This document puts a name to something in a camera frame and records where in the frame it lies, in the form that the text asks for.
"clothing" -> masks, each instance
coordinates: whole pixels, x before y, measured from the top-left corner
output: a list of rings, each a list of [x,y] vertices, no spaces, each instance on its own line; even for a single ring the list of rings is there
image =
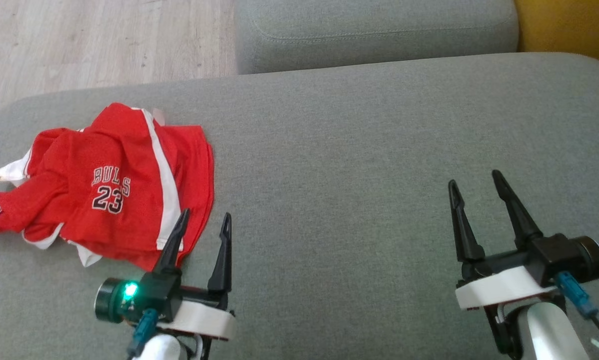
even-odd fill
[[[161,126],[114,103],[83,130],[41,132],[0,181],[21,183],[0,192],[0,232],[42,249],[59,235],[85,266],[92,253],[149,271],[185,208],[178,262],[195,246],[213,204],[213,155],[201,126]]]

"gray fabric surface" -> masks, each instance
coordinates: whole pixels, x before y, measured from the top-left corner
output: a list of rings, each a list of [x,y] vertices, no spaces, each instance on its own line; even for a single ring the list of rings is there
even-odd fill
[[[478,55],[36,96],[0,112],[0,166],[37,132],[86,126],[113,101],[201,124],[213,145],[215,204],[183,267],[186,284],[206,285],[231,212],[238,332],[213,344],[213,360],[500,358],[485,315],[455,300],[452,178],[489,254],[514,248],[492,169],[545,233],[599,242],[599,62],[587,57]],[[93,300],[105,278],[140,275],[108,259],[82,268],[68,244],[43,251],[0,235],[0,360],[123,359],[130,327],[96,321]],[[599,281],[586,288],[599,305]],[[599,339],[570,310],[582,341]]]
[[[238,0],[240,74],[517,48],[512,0]]]

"mustard yellow fabric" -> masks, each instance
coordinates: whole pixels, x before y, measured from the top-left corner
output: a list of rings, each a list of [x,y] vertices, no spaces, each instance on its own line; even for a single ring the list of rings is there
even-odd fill
[[[563,51],[599,60],[599,0],[515,0],[520,51]]]

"white plastic robot part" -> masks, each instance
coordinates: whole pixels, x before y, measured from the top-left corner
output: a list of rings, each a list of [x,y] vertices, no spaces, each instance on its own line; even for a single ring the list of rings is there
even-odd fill
[[[170,323],[158,322],[157,327],[231,340],[235,336],[236,320],[228,311],[198,302],[182,301],[175,319]]]
[[[463,310],[487,305],[509,303],[527,297],[552,292],[555,286],[541,287],[524,266],[506,269],[455,290],[457,303]]]

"blue cable connector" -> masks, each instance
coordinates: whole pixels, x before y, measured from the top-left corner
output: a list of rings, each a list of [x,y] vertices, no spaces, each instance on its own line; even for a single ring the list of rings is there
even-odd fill
[[[584,319],[589,320],[599,312],[597,307],[589,300],[587,292],[570,272],[562,271],[558,273],[555,276],[555,285],[575,305]]]
[[[128,348],[126,348],[126,353],[130,358],[139,358],[142,355],[142,351],[144,351],[144,346],[149,340],[155,335],[158,326],[158,318],[159,314],[155,309],[147,309],[144,311],[141,319],[135,326],[135,331],[133,332],[133,340],[130,342]]]

